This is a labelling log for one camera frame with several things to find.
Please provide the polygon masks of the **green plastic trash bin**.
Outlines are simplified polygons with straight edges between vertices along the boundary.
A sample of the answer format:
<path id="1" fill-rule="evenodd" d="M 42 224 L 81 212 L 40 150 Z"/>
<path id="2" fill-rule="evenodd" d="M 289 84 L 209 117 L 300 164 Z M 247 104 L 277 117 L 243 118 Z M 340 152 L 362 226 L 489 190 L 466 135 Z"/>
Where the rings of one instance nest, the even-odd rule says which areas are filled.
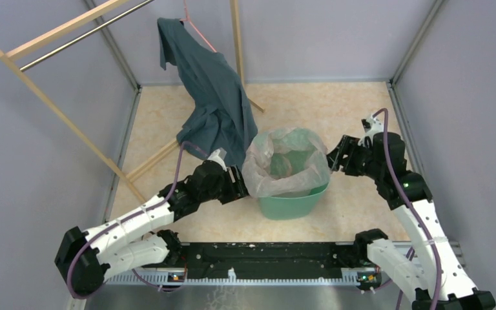
<path id="1" fill-rule="evenodd" d="M 315 207 L 327 186 L 323 185 L 308 193 L 257 198 L 262 214 L 271 220 L 291 220 L 307 216 Z"/>

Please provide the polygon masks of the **pink plastic trash bag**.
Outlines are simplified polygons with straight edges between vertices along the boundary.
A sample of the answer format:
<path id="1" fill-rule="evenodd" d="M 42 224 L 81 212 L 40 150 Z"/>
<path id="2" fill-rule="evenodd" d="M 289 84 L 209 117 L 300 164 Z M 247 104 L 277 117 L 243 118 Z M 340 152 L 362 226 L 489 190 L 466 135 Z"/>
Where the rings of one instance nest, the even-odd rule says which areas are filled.
<path id="1" fill-rule="evenodd" d="M 261 132 L 246 150 L 245 186 L 254 198 L 308 193 L 329 183 L 326 155 L 327 147 L 311 129 L 282 127 Z"/>

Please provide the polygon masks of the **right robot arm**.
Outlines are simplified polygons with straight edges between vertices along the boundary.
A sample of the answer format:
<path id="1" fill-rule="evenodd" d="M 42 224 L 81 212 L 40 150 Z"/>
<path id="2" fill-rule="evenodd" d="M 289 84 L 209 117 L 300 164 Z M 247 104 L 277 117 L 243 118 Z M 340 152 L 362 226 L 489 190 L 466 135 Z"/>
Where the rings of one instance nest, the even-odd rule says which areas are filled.
<path id="1" fill-rule="evenodd" d="M 415 265 L 400 254 L 380 229 L 356 234 L 353 258 L 384 271 L 410 301 L 412 309 L 494 309 L 489 291 L 481 291 L 461 266 L 437 217 L 424 178 L 407 168 L 405 143 L 395 133 L 363 139 L 343 136 L 327 155 L 332 171 L 367 176 L 407 232 Z"/>

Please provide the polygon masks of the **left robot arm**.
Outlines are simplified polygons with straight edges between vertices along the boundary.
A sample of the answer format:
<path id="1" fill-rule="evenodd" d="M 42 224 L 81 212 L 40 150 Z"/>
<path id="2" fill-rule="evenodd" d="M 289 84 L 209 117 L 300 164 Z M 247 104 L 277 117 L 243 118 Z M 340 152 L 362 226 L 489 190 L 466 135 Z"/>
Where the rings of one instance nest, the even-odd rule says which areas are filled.
<path id="1" fill-rule="evenodd" d="M 213 200 L 227 204 L 248 195 L 239 169 L 205 160 L 183 180 L 175 179 L 138 208 L 112 221 L 63 236 L 54 263 L 70 295 L 86 299 L 109 278 L 142 265 L 177 265 L 181 243 L 172 231 L 142 236 L 179 221 Z"/>

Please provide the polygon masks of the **dark teal shirt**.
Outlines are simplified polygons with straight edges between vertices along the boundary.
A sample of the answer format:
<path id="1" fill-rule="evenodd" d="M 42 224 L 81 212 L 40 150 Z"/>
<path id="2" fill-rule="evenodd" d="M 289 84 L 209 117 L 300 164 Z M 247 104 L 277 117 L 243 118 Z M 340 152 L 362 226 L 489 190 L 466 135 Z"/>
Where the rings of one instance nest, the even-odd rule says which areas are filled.
<path id="1" fill-rule="evenodd" d="M 199 158 L 222 148 L 226 164 L 241 167 L 258 127 L 239 75 L 223 54 L 200 45 L 179 19 L 158 18 L 158 32 L 161 68 L 177 68 L 195 104 L 176 135 L 178 143 L 188 141 L 186 150 Z"/>

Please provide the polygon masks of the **pink clothes hanger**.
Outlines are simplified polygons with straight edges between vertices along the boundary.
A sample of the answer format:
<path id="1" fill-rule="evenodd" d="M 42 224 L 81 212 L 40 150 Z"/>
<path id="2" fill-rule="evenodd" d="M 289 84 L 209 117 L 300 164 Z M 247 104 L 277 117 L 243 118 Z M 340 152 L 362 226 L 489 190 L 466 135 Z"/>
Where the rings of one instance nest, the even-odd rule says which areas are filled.
<path id="1" fill-rule="evenodd" d="M 210 48 L 210 51 L 217 53 L 217 50 L 215 47 L 212 45 L 212 43 L 206 38 L 206 36 L 200 31 L 200 29 L 194 24 L 194 22 L 191 19 L 190 13 L 189 13 L 189 8 L 187 5 L 187 1 L 183 0 L 183 13 L 184 17 L 180 19 L 181 22 L 186 22 L 189 24 L 192 29 L 199 35 L 199 37 L 203 40 L 203 42 Z"/>

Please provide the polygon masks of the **wooden clothes rack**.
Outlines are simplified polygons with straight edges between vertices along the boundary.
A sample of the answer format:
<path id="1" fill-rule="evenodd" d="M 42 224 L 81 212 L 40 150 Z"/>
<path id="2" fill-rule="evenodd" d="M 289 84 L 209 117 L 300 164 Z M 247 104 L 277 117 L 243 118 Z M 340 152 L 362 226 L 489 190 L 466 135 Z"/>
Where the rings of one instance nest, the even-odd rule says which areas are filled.
<path id="1" fill-rule="evenodd" d="M 81 1 L 0 1 L 0 49 L 78 16 Z M 100 35 L 29 70 L 42 91 L 117 158 L 134 88 Z M 0 206 L 99 205 L 112 171 L 0 61 Z"/>

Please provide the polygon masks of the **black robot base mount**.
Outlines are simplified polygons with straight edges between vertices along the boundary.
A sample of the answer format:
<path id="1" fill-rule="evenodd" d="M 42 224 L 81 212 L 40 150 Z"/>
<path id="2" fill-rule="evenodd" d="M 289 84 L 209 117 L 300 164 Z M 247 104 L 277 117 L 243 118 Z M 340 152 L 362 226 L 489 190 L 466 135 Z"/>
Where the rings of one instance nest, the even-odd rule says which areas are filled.
<path id="1" fill-rule="evenodd" d="M 195 279 L 225 278 L 233 269 L 241 279 L 341 278 L 356 272 L 359 282 L 382 281 L 380 269 L 352 243 L 344 242 L 192 242 L 183 244 L 172 257 L 149 267 L 179 269 Z"/>

